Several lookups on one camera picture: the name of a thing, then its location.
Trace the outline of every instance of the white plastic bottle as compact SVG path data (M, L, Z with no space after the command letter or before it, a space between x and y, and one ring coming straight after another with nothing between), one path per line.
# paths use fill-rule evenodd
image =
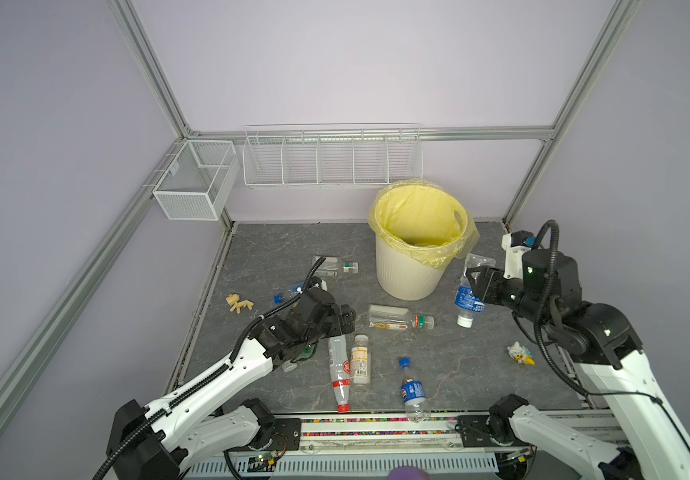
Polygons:
M412 422L421 422L430 418L430 405L425 398L425 389L415 377L412 363L409 359L400 359L401 367L401 396L406 408L406 417Z
M372 380L369 368L369 337L356 335L356 346L350 349L350 385L353 389L369 387Z
M457 288L457 296L454 299L454 303L458 311L457 325L464 326L465 328L473 326L473 317L483 312L486 307L484 302L481 302L473 295L470 282L465 275L468 268L482 265L494 266L494 259L486 256L469 254L465 258L465 269L462 271L462 276L459 277L459 287Z
M319 256L314 256L312 263L314 264L319 258ZM358 262L342 260L336 256L328 256L314 273L318 277L337 276L339 274L358 274Z
M348 413L348 391L350 390L350 361L347 359L345 336L329 338L329 373L334 387L334 398L337 400L337 411Z
M385 330L432 330L436 324L432 316L417 315L400 306L371 304L366 318L369 326Z

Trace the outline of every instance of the trash can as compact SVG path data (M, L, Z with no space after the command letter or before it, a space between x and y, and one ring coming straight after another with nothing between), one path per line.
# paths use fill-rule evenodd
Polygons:
M380 190L369 225L376 234L379 285L401 300L430 295L452 258L464 258L480 237L465 207L422 179Z

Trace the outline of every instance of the white bottle cap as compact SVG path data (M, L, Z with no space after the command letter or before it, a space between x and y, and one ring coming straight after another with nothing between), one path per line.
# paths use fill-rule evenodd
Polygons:
M466 329L468 329L471 326L473 326L473 319L467 318L466 316L459 315L459 316L457 316L457 325L464 326Z

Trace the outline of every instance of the plush toy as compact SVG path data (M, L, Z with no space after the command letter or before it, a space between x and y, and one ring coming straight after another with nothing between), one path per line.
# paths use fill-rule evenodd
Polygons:
M510 358L518 363L525 363L526 365L534 364L534 360L532 360L532 352L518 342L513 343L508 347L508 354L510 355Z

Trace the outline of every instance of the wire basket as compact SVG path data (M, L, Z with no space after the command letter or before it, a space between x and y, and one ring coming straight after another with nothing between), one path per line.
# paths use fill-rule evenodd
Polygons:
M415 124L246 127L248 187L384 187L421 177Z
M232 141L187 140L153 195L172 220L219 220L239 169Z

